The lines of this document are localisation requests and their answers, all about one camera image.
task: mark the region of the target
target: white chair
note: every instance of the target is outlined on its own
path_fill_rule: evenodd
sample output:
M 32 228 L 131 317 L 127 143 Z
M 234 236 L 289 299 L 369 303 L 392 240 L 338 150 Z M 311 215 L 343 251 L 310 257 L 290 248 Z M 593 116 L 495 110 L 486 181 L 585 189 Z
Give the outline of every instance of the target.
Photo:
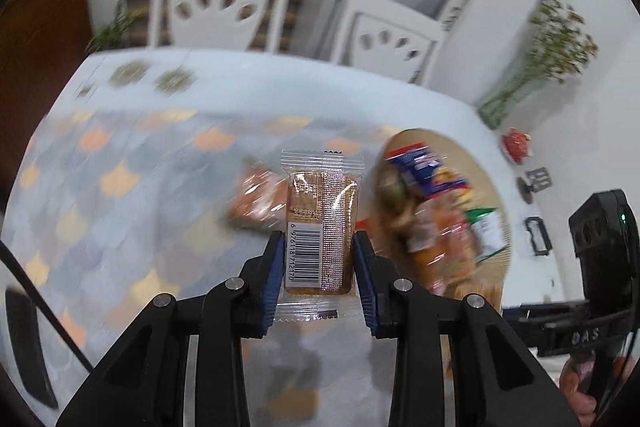
M 440 23 L 391 0 L 344 3 L 330 62 L 426 86 L 445 37 Z
M 254 40 L 269 0 L 167 0 L 174 46 L 245 50 Z M 289 0 L 273 0 L 264 51 L 276 53 Z M 160 41 L 164 0 L 151 0 L 147 45 Z

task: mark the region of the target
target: tablecloth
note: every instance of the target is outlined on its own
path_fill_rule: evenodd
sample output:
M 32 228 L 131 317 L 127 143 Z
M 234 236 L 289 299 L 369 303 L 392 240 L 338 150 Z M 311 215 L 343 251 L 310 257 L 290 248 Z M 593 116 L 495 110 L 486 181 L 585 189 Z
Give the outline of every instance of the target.
M 156 294 L 205 294 L 262 253 L 265 235 L 224 219 L 246 158 L 278 169 L 285 148 L 341 150 L 362 154 L 369 170 L 398 131 L 192 110 L 49 117 L 24 156 L 2 240 L 95 364 Z M 0 283 L 12 284 L 4 268 Z M 86 372 L 40 316 L 60 410 L 37 402 L 21 384 L 1 313 L 1 361 L 53 425 Z M 347 315 L 276 322 L 264 339 L 242 341 L 252 425 L 387 425 L 396 343 L 372 339 L 361 310 Z M 194 363 L 190 356 L 185 425 L 193 425 Z

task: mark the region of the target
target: red object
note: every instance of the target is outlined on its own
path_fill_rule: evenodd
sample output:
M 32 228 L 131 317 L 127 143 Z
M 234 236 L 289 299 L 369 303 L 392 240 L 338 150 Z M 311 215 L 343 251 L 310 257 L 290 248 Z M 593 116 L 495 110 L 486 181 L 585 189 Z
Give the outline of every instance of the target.
M 520 132 L 515 127 L 511 127 L 509 132 L 502 136 L 502 146 L 509 158 L 520 165 L 524 158 L 531 156 L 529 152 L 529 140 L 531 137 L 528 134 Z
M 407 145 L 406 147 L 401 147 L 400 149 L 387 152 L 385 154 L 385 160 L 388 160 L 390 158 L 395 158 L 396 156 L 400 156 L 402 154 L 406 154 L 409 151 L 413 151 L 415 149 L 424 149 L 425 147 L 427 147 L 427 144 L 425 142 L 418 142 L 411 145 Z

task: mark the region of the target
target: vase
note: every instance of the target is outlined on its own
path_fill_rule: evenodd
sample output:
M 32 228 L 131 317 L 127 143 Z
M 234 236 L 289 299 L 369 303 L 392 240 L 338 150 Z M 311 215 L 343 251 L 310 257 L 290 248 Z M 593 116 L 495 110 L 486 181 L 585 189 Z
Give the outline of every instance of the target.
M 501 79 L 478 105 L 478 115 L 489 129 L 500 127 L 520 102 L 548 82 L 540 67 L 527 62 L 527 43 L 528 39 Z

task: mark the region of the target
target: green plant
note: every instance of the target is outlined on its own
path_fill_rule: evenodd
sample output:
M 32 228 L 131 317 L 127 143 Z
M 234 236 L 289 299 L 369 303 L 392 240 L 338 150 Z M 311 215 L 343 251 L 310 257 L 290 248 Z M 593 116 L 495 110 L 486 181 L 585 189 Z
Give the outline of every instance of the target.
M 529 22 L 532 32 L 521 67 L 503 90 L 478 109 L 492 129 L 506 117 L 509 105 L 521 102 L 531 87 L 552 81 L 564 84 L 568 76 L 581 74 L 598 55 L 597 44 L 582 31 L 584 18 L 562 0 L 539 0 Z
M 119 0 L 118 4 L 116 4 L 113 21 L 98 29 L 94 38 L 87 44 L 87 53 L 117 50 L 125 47 L 124 33 L 139 18 L 139 12 L 125 11 L 124 0 Z

